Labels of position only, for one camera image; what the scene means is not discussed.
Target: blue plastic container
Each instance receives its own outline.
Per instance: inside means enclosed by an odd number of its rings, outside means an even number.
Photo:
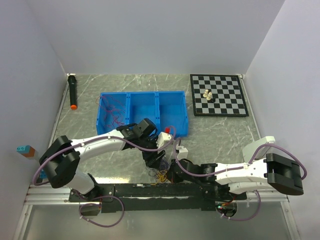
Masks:
[[[158,133],[173,125],[177,137],[188,135],[188,115],[184,91],[102,92],[96,119],[98,135],[120,125],[150,119]]]

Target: floor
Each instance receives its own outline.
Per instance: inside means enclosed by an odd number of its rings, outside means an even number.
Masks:
[[[185,91],[189,120],[189,135],[183,145],[189,150],[188,159],[195,164],[243,162],[242,148],[259,139],[250,105],[248,117],[194,116],[190,75],[188,74],[117,74],[76,75],[78,109],[70,109],[67,93],[58,120],[55,138],[69,139],[95,136],[98,105],[102,92]],[[166,149],[166,159],[172,150]],[[108,152],[80,162],[78,169],[92,174],[99,183],[153,183],[142,154],[137,149]]]

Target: metal frame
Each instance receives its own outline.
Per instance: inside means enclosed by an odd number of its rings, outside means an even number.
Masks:
[[[256,119],[250,104],[250,100],[247,94],[246,86],[244,84],[244,75],[243,74],[237,74],[237,75],[239,76],[239,80],[242,84],[244,94],[246,95],[248,106],[250,108],[249,111],[253,117],[253,121],[257,130],[258,137],[261,138],[261,135],[257,126],[257,122],[256,122]],[[69,85],[68,85],[68,82],[66,82],[66,86],[61,99],[59,111],[57,113],[54,126],[52,129],[49,146],[52,144],[54,140],[59,118],[60,118],[62,108],[68,93],[68,88],[69,88]],[[21,213],[13,239],[14,240],[23,239],[33,205],[79,205],[78,202],[68,201],[70,191],[71,190],[68,187],[53,189],[50,185],[34,186],[31,184],[27,192],[27,195],[25,197],[24,206],[23,206],[22,213]],[[284,194],[281,194],[273,190],[260,190],[259,193],[260,193],[262,202],[280,202],[281,203],[283,214],[284,214],[291,238],[294,240],[300,240],[301,238],[297,229],[295,218],[293,216],[293,213],[289,204],[288,197]],[[236,202],[239,202],[239,203],[245,202],[249,204],[250,202],[254,203],[257,201],[258,201],[257,195],[254,192],[248,192],[247,200],[237,200]]]

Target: marble tabletop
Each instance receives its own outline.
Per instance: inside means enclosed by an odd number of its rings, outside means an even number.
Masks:
[[[189,120],[188,137],[182,145],[194,164],[243,162],[242,148],[259,139],[250,106],[248,117],[194,116],[189,74],[76,75],[78,109],[70,109],[69,92],[63,103],[55,138],[95,136],[98,105],[102,92],[184,91]],[[172,148],[166,149],[172,159]],[[80,162],[79,170],[92,174],[98,183],[154,183],[138,149],[107,152]]]

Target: chessboard square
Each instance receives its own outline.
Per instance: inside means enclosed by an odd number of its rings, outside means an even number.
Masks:
[[[221,108],[215,108],[215,109],[214,109],[214,112],[215,112],[216,114],[221,114]]]
[[[240,114],[246,114],[246,110],[245,109],[239,109],[239,113]]]
[[[226,109],[226,112],[227,112],[228,114],[234,114],[234,110],[233,110],[232,108],[227,108],[227,109]]]

